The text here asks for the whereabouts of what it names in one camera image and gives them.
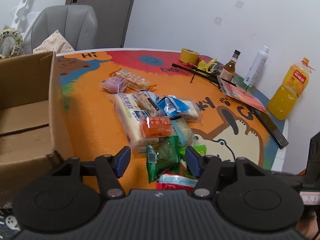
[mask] orange juice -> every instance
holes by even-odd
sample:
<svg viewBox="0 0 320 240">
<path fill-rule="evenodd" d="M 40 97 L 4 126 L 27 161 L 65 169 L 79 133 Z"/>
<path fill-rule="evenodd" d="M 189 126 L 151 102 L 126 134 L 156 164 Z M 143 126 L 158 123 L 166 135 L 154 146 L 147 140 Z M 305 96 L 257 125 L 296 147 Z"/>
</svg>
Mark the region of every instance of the orange juice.
<svg viewBox="0 0 320 240">
<path fill-rule="evenodd" d="M 268 109 L 279 120 L 284 120 L 288 116 L 297 98 L 301 96 L 308 84 L 308 72 L 310 72 L 308 63 L 309 60 L 303 58 L 300 63 L 293 64 L 284 77 L 282 85 L 271 98 Z"/>
</svg>

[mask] white fabric with dots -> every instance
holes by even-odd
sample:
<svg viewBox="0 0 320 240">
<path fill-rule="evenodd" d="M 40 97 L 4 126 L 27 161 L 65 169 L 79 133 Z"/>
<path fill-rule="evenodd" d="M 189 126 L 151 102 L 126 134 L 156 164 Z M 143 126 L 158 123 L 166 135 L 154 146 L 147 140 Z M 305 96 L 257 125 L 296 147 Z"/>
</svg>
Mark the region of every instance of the white fabric with dots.
<svg viewBox="0 0 320 240">
<path fill-rule="evenodd" d="M 62 36 L 59 30 L 52 33 L 47 39 L 33 50 L 33 54 L 54 50 L 56 53 L 75 51 L 70 43 Z"/>
</svg>

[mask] table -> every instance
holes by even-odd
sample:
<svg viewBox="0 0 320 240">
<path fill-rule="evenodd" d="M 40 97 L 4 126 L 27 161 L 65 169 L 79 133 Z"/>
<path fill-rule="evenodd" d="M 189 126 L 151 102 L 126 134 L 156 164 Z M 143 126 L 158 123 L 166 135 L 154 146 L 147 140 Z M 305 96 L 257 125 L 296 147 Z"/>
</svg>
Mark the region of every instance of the table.
<svg viewBox="0 0 320 240">
<path fill-rule="evenodd" d="M 102 154 L 116 154 L 128 145 L 126 135 L 116 116 L 108 93 L 100 90 L 99 83 L 119 68 L 132 71 L 157 84 L 159 96 L 176 95 L 193 98 L 201 109 L 203 124 L 191 123 L 208 154 L 219 154 L 222 159 L 245 156 L 268 170 L 281 171 L 285 149 L 279 150 L 266 129 L 239 101 L 224 96 L 206 80 L 173 68 L 179 52 L 154 49 L 98 49 L 59 54 L 61 83 L 64 94 L 67 127 L 76 156 L 90 161 Z M 235 78 L 241 83 L 241 77 Z M 256 88 L 248 90 L 266 106 L 266 98 Z M 271 116 L 286 137 L 288 121 Z M 120 179 L 125 191 L 132 188 L 154 188 L 148 183 L 144 154 L 132 152 L 131 162 Z M 95 179 L 86 184 L 97 188 Z"/>
</svg>

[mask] gray door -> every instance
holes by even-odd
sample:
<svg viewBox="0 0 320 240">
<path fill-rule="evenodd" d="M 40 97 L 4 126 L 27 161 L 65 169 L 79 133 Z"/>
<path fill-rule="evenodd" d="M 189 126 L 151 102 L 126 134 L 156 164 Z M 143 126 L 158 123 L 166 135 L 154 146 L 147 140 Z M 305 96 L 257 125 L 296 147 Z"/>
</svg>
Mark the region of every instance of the gray door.
<svg viewBox="0 0 320 240">
<path fill-rule="evenodd" d="M 91 5 L 97 15 L 97 48 L 123 47 L 133 0 L 67 0 L 66 4 Z"/>
</svg>

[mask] chair backrest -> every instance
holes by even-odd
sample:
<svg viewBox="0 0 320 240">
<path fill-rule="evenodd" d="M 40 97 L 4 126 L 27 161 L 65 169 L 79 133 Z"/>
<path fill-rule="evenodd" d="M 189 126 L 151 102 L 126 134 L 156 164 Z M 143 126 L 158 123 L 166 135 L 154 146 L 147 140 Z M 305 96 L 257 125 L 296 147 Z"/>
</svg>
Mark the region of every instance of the chair backrest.
<svg viewBox="0 0 320 240">
<path fill-rule="evenodd" d="M 39 15 L 31 31 L 32 50 L 56 30 L 75 50 L 95 49 L 98 21 L 89 5 L 47 7 Z"/>
</svg>

